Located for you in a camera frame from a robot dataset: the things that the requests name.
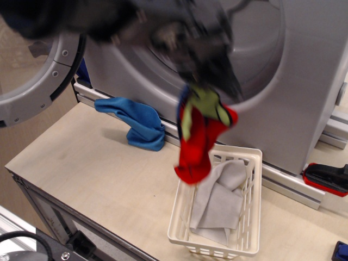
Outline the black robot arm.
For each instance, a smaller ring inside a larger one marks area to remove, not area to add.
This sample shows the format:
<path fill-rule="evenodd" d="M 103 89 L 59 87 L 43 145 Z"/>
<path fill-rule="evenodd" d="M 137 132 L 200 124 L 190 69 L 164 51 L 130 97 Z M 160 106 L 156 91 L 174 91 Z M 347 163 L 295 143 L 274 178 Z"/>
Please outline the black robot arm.
<path fill-rule="evenodd" d="M 243 98 L 228 57 L 231 24 L 219 1 L 1 1 L 1 16 L 27 39 L 72 32 L 149 47 L 184 81 Z"/>

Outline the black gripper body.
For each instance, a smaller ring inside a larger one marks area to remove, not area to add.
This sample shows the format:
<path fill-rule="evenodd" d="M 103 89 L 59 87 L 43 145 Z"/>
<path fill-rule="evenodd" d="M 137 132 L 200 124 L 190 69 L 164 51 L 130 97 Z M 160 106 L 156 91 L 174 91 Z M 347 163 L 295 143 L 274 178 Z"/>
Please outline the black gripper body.
<path fill-rule="evenodd" d="M 187 82 L 211 85 L 223 91 L 234 102 L 243 101 L 240 83 L 228 57 L 226 38 L 180 39 L 173 63 L 180 77 Z"/>

